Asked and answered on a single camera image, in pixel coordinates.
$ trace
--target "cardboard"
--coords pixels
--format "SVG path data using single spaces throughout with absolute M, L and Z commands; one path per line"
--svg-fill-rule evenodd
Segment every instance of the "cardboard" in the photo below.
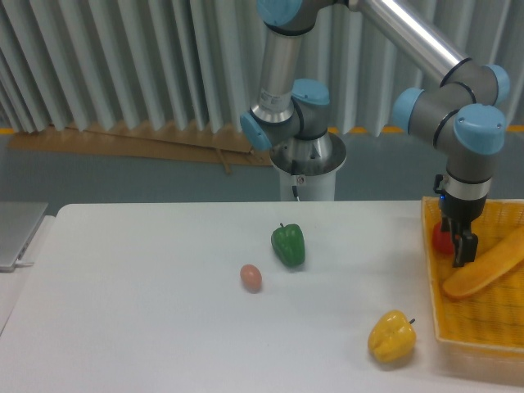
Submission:
M 195 120 L 192 120 L 184 130 L 177 129 L 174 122 L 170 121 L 166 123 L 164 127 L 155 131 L 148 121 L 144 121 L 134 129 L 129 129 L 122 120 L 109 131 L 104 130 L 99 124 L 93 124 L 87 131 L 120 135 L 122 137 L 181 143 L 183 145 L 212 147 L 220 150 L 239 151 L 243 153 L 248 153 L 251 150 L 251 144 L 247 141 L 246 136 L 243 133 L 239 133 L 232 124 L 226 124 L 218 133 L 213 133 L 209 124 L 203 130 L 199 130 Z
M 209 137 L 203 138 L 201 142 L 210 143 Z M 152 138 L 137 138 L 127 135 L 123 137 L 98 131 L 80 132 L 76 129 L 56 131 L 54 127 L 48 127 L 41 133 L 17 133 L 9 142 L 9 147 L 33 151 L 60 151 L 104 156 L 210 162 L 224 165 L 226 171 L 228 171 L 229 165 L 271 165 L 268 152 L 230 151 L 217 147 L 193 146 Z

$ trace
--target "light blue joint cap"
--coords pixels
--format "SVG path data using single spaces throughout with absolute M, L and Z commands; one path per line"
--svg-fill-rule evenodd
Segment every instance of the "light blue joint cap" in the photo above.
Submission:
M 506 118 L 494 106 L 471 104 L 458 111 L 453 129 L 458 141 L 467 149 L 489 156 L 499 152 L 504 145 Z
M 293 97 L 312 105 L 329 105 L 328 88 L 314 79 L 296 79 L 293 84 Z
M 506 98 L 508 98 L 509 90 L 511 88 L 509 75 L 506 72 L 506 70 L 502 68 L 500 65 L 488 64 L 486 65 L 486 67 L 493 71 L 493 73 L 495 74 L 495 78 L 497 79 L 497 85 L 499 86 L 499 94 L 497 95 L 497 101 L 495 101 L 495 105 L 498 105 Z
M 406 133 L 409 132 L 409 119 L 413 113 L 413 108 L 418 100 L 418 97 L 424 90 L 420 88 L 408 88 L 396 99 L 393 104 L 393 113 L 391 114 L 391 121 L 397 127 L 403 129 Z
M 264 130 L 256 122 L 256 120 L 251 116 L 249 112 L 243 113 L 240 116 L 240 125 L 242 131 L 246 135 L 247 140 L 251 145 L 258 151 L 264 151 L 271 148 L 271 142 L 266 136 Z
M 256 10 L 260 18 L 272 26 L 284 26 L 296 16 L 302 0 L 257 0 Z

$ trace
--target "green bell pepper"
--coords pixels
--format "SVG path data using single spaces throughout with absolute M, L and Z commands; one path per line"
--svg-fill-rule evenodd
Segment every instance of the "green bell pepper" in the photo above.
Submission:
M 289 224 L 275 229 L 271 235 L 271 245 L 278 258 L 288 268 L 294 268 L 304 263 L 304 235 L 297 224 Z

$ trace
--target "orange basket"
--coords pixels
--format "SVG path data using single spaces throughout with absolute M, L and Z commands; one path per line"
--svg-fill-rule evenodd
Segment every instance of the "orange basket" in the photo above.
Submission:
M 454 271 L 453 256 L 433 249 L 433 227 L 440 222 L 438 198 L 422 199 L 422 227 L 430 278 L 436 339 L 497 355 L 524 356 L 524 263 L 475 295 L 452 300 L 441 291 Z M 481 255 L 524 225 L 524 202 L 487 201 L 472 223 Z

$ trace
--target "yellow bell pepper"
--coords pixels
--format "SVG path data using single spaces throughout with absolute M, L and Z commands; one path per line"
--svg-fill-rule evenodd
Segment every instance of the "yellow bell pepper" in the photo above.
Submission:
M 397 309 L 384 314 L 369 334 L 368 348 L 375 359 L 387 363 L 411 352 L 417 340 L 413 322 Z

